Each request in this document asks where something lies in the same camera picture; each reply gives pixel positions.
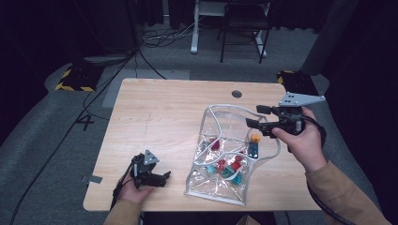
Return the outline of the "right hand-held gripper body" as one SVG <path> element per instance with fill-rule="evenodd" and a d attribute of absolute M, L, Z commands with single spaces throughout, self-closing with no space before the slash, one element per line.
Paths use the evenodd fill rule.
<path fill-rule="evenodd" d="M 325 101 L 324 96 L 311 96 L 287 92 L 279 101 L 278 107 L 272 107 L 272 113 L 277 115 L 279 121 L 271 129 L 280 128 L 292 135 L 299 135 L 305 129 L 305 122 L 309 121 L 317 126 L 321 137 L 326 137 L 325 129 L 314 119 L 303 114 L 302 107 Z"/>

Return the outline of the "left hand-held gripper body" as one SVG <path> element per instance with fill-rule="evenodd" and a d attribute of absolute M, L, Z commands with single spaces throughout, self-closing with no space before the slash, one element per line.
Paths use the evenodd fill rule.
<path fill-rule="evenodd" d="M 146 182 L 151 179 L 159 180 L 152 172 L 159 161 L 148 149 L 131 160 L 130 176 L 136 188 L 147 186 Z"/>

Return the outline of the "transparent bag with white trim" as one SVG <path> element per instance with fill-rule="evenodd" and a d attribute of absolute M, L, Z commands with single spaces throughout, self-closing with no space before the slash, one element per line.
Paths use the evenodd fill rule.
<path fill-rule="evenodd" d="M 280 141 L 263 135 L 259 129 L 248 127 L 246 125 L 247 118 L 260 123 L 268 121 L 268 116 L 265 114 L 252 112 L 235 105 L 218 104 L 205 109 L 193 164 L 186 179 L 186 194 L 218 202 L 242 206 L 246 204 L 253 172 L 281 152 Z M 258 143 L 258 158 L 248 156 L 248 145 L 252 134 L 261 136 Z M 211 143 L 211 139 L 220 140 L 220 149 L 211 151 L 209 145 L 206 150 L 202 150 L 202 142 Z M 215 167 L 215 164 L 221 159 L 226 161 L 226 166 L 231 166 L 236 155 L 242 156 L 243 160 L 241 167 L 232 176 L 224 178 L 222 172 L 207 172 L 207 165 Z M 242 174 L 240 186 L 232 183 L 238 173 Z"/>

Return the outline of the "person's left hand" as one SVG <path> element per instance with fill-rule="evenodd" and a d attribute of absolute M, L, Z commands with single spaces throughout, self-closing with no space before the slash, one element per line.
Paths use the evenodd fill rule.
<path fill-rule="evenodd" d="M 144 187 L 142 189 L 137 189 L 132 181 L 132 178 L 128 174 L 122 182 L 122 188 L 117 199 L 119 201 L 123 200 L 141 204 L 154 189 L 154 187 Z"/>

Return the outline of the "person's right hand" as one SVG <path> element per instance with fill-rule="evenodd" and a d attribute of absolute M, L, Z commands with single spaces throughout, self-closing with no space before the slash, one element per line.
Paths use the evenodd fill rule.
<path fill-rule="evenodd" d="M 327 164 L 323 154 L 321 134 L 318 127 L 307 121 L 305 129 L 297 136 L 276 127 L 272 133 L 287 144 L 291 153 L 304 167 L 305 172 L 317 171 Z"/>

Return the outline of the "grey tape strip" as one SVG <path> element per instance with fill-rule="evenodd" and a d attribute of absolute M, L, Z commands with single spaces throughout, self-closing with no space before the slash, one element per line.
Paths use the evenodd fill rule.
<path fill-rule="evenodd" d="M 85 184 L 90 184 L 90 183 L 100 184 L 102 178 L 96 175 L 83 175 L 81 177 L 81 181 Z"/>

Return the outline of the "black chair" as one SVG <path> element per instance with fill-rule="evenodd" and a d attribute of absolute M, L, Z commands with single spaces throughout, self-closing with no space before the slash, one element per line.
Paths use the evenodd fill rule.
<path fill-rule="evenodd" d="M 221 63 L 226 46 L 244 45 L 244 42 L 227 41 L 228 33 L 239 32 L 251 34 L 259 53 L 259 63 L 262 63 L 263 58 L 267 55 L 266 46 L 272 28 L 269 7 L 270 0 L 227 0 L 219 31 L 219 36 L 222 36 Z"/>

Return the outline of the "grey curtain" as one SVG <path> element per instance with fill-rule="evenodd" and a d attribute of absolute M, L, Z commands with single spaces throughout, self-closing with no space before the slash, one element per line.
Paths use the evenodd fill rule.
<path fill-rule="evenodd" d="M 324 26 L 300 69 L 303 74 L 317 76 L 321 73 L 354 14 L 358 2 L 359 0 L 332 1 Z"/>

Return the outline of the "yellow black striped stand base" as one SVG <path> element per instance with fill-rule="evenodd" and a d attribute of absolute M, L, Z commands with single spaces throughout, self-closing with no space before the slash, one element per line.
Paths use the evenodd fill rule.
<path fill-rule="evenodd" d="M 69 66 L 56 85 L 56 90 L 95 92 L 104 67 Z"/>

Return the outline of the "white desk frame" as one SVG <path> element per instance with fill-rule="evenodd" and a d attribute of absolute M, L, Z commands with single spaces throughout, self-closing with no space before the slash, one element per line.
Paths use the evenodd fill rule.
<path fill-rule="evenodd" d="M 223 9 L 226 3 L 222 2 L 222 0 L 194 0 L 194 10 L 193 10 L 193 32 L 191 38 L 191 53 L 198 53 L 198 41 L 199 41 L 199 21 L 200 16 L 214 16 L 214 17 L 222 17 Z M 265 44 L 262 39 L 262 31 L 259 31 L 257 34 L 253 32 L 254 41 L 257 46 L 257 50 L 259 52 L 260 58 L 265 58 L 267 56 L 266 50 L 262 52 Z"/>

